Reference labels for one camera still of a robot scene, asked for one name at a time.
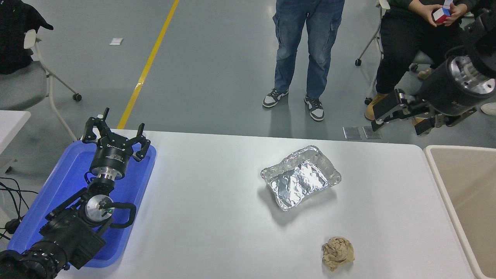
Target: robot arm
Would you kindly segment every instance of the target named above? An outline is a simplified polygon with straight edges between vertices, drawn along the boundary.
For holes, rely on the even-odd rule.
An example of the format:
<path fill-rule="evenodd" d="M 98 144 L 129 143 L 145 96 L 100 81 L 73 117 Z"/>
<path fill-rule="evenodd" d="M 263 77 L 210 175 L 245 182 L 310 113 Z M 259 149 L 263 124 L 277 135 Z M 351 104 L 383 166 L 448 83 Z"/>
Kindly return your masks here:
<path fill-rule="evenodd" d="M 414 96 L 401 89 L 388 94 L 373 107 L 372 130 L 385 124 L 418 116 L 418 135 L 432 128 L 452 127 L 477 111 L 475 105 L 491 98 L 496 78 L 496 4 L 484 10 L 464 30 L 463 47 L 467 56 L 448 58 Z"/>
<path fill-rule="evenodd" d="M 0 252 L 0 279 L 53 279 L 61 270 L 68 270 L 69 263 L 80 269 L 90 261 L 106 241 L 102 234 L 110 228 L 126 228 L 134 222 L 136 206 L 114 202 L 109 197 L 115 180 L 125 176 L 129 158 L 141 161 L 150 146 L 143 135 L 144 124 L 139 126 L 136 137 L 127 139 L 113 133 L 105 123 L 109 108 L 102 118 L 90 117 L 86 122 L 84 143 L 96 143 L 97 150 L 89 172 L 95 177 L 45 218 L 40 229 L 43 238 L 19 254 L 16 251 Z M 98 128 L 98 140 L 93 133 Z M 132 146 L 141 144 L 133 151 Z M 113 223 L 115 209 L 129 209 L 125 223 Z"/>

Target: floor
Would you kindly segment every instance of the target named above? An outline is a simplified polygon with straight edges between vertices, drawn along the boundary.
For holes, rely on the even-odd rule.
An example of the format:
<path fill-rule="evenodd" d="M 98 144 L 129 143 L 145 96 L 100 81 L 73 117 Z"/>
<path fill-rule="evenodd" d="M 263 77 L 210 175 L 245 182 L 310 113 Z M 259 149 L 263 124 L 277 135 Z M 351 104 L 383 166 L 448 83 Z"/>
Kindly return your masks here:
<path fill-rule="evenodd" d="M 56 105 L 69 126 L 80 136 L 86 120 L 109 107 L 107 123 L 116 128 L 174 1 L 24 2 L 55 27 L 39 32 L 47 64 L 82 95 L 82 101 L 74 102 L 69 90 L 55 85 Z M 320 99 L 326 115 L 321 123 L 309 117 L 303 103 L 308 64 L 305 34 L 289 98 L 272 109 L 261 105 L 273 87 L 274 13 L 275 0 L 179 1 L 125 129 L 137 129 L 143 122 L 150 131 L 346 140 L 342 127 L 369 126 L 363 117 L 363 100 L 378 54 L 372 47 L 361 67 L 354 61 L 378 25 L 374 1 L 346 1 L 328 86 Z M 124 40 L 120 46 L 110 46 L 112 38 Z M 408 72 L 398 87 L 412 93 L 420 85 L 416 74 Z M 6 176 L 18 180 L 23 189 L 37 191 L 71 140 L 48 100 L 29 111 L 31 118 L 2 156 L 18 160 Z M 455 127 L 433 129 L 419 137 L 411 122 L 398 121 L 380 130 L 383 139 L 365 139 L 362 132 L 361 141 L 421 148 L 431 144 L 495 147 L 495 124 L 496 117 L 477 112 Z M 29 193 L 24 196 L 29 204 L 35 198 Z M 9 199 L 0 200 L 0 207 L 12 218 Z"/>

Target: black and white sneaker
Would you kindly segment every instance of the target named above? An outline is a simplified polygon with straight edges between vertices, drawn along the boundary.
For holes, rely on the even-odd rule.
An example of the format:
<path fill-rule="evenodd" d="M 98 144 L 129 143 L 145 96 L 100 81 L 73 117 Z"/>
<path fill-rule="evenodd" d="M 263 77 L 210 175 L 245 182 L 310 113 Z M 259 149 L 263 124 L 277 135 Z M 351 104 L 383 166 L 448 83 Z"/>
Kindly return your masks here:
<path fill-rule="evenodd" d="M 272 89 L 272 92 L 267 94 L 265 99 L 263 100 L 262 105 L 266 108 L 271 108 L 275 105 L 277 105 L 277 102 L 281 100 L 282 97 L 288 95 L 289 89 L 286 90 L 285 92 L 278 92 L 275 88 Z"/>
<path fill-rule="evenodd" d="M 304 101 L 309 107 L 310 117 L 313 120 L 324 120 L 324 108 L 322 108 L 322 103 L 318 99 L 310 99 L 305 96 Z"/>

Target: aluminum foil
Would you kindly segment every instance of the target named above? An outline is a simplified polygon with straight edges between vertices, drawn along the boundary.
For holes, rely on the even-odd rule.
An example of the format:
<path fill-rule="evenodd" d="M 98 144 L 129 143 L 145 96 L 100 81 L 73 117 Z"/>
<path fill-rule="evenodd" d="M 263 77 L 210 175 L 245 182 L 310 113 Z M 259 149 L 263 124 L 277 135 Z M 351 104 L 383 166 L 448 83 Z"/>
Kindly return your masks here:
<path fill-rule="evenodd" d="M 341 174 L 313 145 L 297 150 L 279 164 L 260 173 L 283 211 L 297 206 L 306 196 L 341 182 Z"/>

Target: crumpled paper ball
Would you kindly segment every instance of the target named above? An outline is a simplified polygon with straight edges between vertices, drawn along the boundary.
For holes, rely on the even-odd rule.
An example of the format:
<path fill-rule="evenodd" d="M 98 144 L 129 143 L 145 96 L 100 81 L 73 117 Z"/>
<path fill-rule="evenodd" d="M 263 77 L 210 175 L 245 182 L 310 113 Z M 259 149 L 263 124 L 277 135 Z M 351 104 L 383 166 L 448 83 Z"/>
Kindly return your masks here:
<path fill-rule="evenodd" d="M 351 263 L 355 260 L 353 245 L 344 237 L 336 236 L 329 239 L 327 243 L 322 245 L 322 250 L 324 251 L 322 261 L 332 272 L 340 265 Z"/>

